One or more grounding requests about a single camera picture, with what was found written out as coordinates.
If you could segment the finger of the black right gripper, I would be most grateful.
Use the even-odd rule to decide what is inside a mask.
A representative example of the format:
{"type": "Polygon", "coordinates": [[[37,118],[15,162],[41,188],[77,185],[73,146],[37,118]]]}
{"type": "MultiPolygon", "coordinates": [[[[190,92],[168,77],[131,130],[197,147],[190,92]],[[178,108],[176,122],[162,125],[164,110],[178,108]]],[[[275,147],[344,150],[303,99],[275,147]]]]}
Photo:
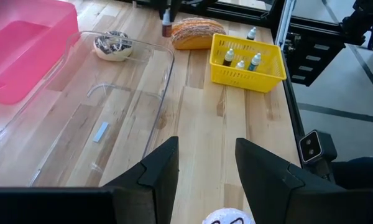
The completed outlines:
{"type": "Polygon", "coordinates": [[[171,0],[170,3],[170,21],[173,22],[176,18],[176,15],[182,5],[183,0],[171,0]]]}
{"type": "Polygon", "coordinates": [[[159,11],[160,19],[162,20],[165,10],[167,8],[167,0],[157,0],[157,8],[159,11]]]}

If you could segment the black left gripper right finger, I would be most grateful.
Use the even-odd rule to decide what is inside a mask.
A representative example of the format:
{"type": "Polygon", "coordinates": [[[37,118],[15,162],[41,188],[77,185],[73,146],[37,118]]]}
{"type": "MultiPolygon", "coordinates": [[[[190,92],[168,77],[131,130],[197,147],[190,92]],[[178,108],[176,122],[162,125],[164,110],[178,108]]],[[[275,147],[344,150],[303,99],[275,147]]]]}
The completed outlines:
{"type": "Polygon", "coordinates": [[[373,224],[373,189],[344,189],[244,138],[235,157],[256,224],[373,224]]]}

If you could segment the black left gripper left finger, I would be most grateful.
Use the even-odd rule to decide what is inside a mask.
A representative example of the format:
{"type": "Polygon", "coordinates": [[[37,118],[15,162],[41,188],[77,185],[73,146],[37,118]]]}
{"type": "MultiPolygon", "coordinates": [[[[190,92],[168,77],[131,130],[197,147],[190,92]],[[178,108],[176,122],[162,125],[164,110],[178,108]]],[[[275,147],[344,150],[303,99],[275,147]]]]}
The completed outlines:
{"type": "Polygon", "coordinates": [[[0,187],[0,224],[170,224],[178,172],[172,136],[102,187],[0,187]]]}

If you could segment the light brown dropper bottle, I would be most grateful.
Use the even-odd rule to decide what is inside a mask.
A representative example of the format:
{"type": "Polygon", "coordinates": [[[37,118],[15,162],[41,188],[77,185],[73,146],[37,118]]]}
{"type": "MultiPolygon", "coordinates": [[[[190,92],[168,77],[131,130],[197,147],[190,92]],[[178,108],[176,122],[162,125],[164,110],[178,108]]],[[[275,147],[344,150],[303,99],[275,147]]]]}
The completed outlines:
{"type": "Polygon", "coordinates": [[[170,8],[166,9],[162,18],[162,36],[172,36],[172,22],[170,20],[170,8]]]}

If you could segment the pink frosted toy donut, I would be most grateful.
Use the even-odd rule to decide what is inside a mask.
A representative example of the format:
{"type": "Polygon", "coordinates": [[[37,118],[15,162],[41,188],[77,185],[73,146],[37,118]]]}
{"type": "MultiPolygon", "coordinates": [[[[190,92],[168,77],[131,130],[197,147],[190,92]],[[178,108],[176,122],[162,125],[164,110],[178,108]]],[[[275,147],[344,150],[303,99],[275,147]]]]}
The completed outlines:
{"type": "Polygon", "coordinates": [[[221,208],[211,212],[202,224],[256,224],[253,217],[236,208],[221,208]]]}

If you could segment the seeded toy bread loaf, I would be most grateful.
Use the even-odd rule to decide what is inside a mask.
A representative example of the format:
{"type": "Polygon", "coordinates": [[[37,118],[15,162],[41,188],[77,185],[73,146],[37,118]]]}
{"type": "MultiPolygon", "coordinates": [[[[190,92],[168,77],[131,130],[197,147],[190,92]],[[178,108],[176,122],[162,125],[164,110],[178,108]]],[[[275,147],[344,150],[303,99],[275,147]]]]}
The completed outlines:
{"type": "Polygon", "coordinates": [[[201,17],[185,18],[172,27],[172,45],[177,50],[210,49],[215,34],[226,34],[217,21],[201,17]]]}

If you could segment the chocolate frosted toy donut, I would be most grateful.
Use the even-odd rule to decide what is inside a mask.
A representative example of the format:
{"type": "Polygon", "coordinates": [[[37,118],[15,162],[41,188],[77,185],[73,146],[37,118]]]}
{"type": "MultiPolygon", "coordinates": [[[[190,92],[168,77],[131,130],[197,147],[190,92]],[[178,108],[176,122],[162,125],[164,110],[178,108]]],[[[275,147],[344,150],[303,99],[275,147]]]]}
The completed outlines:
{"type": "Polygon", "coordinates": [[[93,41],[94,52],[103,60],[122,62],[130,56],[133,50],[133,41],[120,31],[107,31],[104,35],[96,37],[93,41]]]}

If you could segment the clear plastic bin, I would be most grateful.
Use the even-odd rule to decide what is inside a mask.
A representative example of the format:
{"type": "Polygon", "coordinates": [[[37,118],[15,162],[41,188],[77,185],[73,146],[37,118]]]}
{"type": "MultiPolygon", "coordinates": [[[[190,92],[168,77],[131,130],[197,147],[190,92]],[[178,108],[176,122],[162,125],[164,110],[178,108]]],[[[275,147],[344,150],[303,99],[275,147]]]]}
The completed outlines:
{"type": "Polygon", "coordinates": [[[174,53],[130,37],[130,56],[107,61],[94,52],[100,35],[73,34],[25,98],[0,103],[0,187],[102,185],[145,156],[174,53]]]}

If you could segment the yellow plastic basket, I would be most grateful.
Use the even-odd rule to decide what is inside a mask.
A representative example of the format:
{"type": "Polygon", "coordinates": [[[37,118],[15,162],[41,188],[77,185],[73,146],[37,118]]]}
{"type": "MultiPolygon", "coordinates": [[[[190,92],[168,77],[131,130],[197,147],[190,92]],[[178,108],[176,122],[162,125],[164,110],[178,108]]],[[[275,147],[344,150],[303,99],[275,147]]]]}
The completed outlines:
{"type": "Polygon", "coordinates": [[[213,36],[210,65],[212,82],[262,93],[271,91],[287,79],[279,46],[229,35],[213,36]],[[234,58],[231,66],[227,67],[223,65],[223,60],[229,49],[233,49],[234,58]],[[248,71],[257,53],[261,53],[261,62],[256,71],[248,71]],[[235,66],[241,60],[244,61],[244,69],[236,69],[235,66]]]}

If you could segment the pink plastic bin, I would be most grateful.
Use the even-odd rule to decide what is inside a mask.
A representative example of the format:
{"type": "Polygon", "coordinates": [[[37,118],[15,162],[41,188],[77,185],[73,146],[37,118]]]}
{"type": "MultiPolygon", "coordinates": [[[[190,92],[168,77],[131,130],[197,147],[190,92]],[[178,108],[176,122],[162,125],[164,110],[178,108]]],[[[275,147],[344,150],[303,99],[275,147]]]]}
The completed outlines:
{"type": "Polygon", "coordinates": [[[59,0],[0,0],[0,103],[19,102],[78,32],[77,12],[59,0]]]}

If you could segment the black slotted frame bracket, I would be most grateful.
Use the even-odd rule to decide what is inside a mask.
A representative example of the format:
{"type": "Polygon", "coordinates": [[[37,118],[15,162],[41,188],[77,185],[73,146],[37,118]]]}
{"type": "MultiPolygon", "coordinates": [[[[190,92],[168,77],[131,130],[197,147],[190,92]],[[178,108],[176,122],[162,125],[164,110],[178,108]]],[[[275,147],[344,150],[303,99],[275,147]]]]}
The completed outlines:
{"type": "Polygon", "coordinates": [[[310,86],[345,47],[338,40],[289,32],[283,49],[292,82],[310,86]]]}

